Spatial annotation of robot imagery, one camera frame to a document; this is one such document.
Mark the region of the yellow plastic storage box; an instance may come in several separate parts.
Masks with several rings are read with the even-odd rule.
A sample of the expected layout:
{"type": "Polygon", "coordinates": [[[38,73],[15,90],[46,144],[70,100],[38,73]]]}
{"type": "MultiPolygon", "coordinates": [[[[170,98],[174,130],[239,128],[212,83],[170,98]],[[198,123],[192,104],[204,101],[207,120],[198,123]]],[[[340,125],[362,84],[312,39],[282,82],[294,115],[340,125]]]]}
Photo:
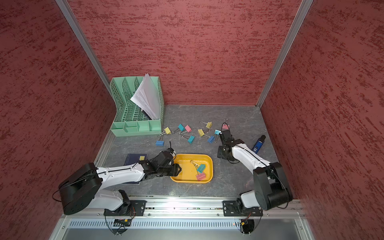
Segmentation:
{"type": "Polygon", "coordinates": [[[176,183],[207,184],[212,180],[214,175],[213,160],[208,155],[178,154],[175,159],[175,164],[179,164],[182,168],[181,173],[177,177],[171,177],[171,179],[176,183]],[[205,180],[197,180],[196,175],[198,175],[198,173],[194,165],[190,163],[191,160],[197,162],[198,164],[206,165],[204,173],[207,177],[205,180]]]}

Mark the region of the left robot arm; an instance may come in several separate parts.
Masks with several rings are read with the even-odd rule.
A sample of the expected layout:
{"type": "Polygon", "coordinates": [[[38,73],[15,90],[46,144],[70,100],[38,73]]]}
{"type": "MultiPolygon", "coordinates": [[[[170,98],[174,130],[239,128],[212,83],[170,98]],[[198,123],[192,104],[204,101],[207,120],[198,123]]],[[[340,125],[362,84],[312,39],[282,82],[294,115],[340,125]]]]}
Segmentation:
{"type": "Polygon", "coordinates": [[[74,215],[85,209],[103,209],[104,216],[135,215],[135,208],[124,190],[108,188],[124,183],[140,183],[155,177],[177,177],[182,168],[174,160],[172,148],[161,151],[150,160],[134,164],[97,168],[88,163],[79,168],[58,187],[65,215],[74,215]]]}

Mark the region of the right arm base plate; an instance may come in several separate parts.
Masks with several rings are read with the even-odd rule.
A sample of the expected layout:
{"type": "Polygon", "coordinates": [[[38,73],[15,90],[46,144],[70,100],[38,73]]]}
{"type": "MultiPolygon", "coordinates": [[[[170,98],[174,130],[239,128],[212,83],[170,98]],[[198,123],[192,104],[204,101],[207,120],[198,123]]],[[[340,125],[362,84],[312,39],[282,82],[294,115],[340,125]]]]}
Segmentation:
{"type": "Polygon", "coordinates": [[[246,208],[240,200],[222,201],[225,217],[262,217],[260,207],[246,208]]]}

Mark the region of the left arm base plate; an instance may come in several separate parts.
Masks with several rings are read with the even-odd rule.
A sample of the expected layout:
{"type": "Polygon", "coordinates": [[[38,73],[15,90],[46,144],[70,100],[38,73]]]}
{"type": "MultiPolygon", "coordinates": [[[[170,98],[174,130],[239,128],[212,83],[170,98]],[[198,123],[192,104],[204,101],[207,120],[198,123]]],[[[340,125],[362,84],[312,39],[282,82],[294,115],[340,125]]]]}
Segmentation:
{"type": "Polygon", "coordinates": [[[146,208],[147,201],[144,200],[133,200],[129,203],[123,203],[116,210],[111,211],[108,209],[104,210],[104,216],[114,217],[114,216],[128,216],[128,217],[142,217],[144,215],[144,210],[146,208]]]}

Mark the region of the pink binder clip back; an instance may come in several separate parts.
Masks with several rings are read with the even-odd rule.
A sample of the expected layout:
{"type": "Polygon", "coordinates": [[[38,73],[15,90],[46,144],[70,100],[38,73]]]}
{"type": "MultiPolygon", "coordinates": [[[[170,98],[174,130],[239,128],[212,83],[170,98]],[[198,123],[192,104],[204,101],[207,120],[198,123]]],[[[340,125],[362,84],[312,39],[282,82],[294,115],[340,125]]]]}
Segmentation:
{"type": "Polygon", "coordinates": [[[222,129],[222,130],[229,130],[229,129],[230,129],[230,126],[228,125],[228,119],[226,119],[226,120],[223,122],[221,129],[222,129]]]}

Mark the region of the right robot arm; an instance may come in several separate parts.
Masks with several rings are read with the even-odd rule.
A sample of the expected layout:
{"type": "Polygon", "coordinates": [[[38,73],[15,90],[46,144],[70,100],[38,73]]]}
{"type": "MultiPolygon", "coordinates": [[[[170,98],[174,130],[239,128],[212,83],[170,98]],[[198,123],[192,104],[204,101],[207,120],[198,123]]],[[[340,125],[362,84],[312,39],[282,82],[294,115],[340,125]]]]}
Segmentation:
{"type": "Polygon", "coordinates": [[[242,140],[236,140],[230,130],[222,131],[219,136],[222,144],[218,149],[218,158],[231,164],[242,163],[253,174],[254,189],[240,194],[242,207],[267,211],[293,200],[292,190],[279,162],[271,163],[261,158],[242,140]]]}

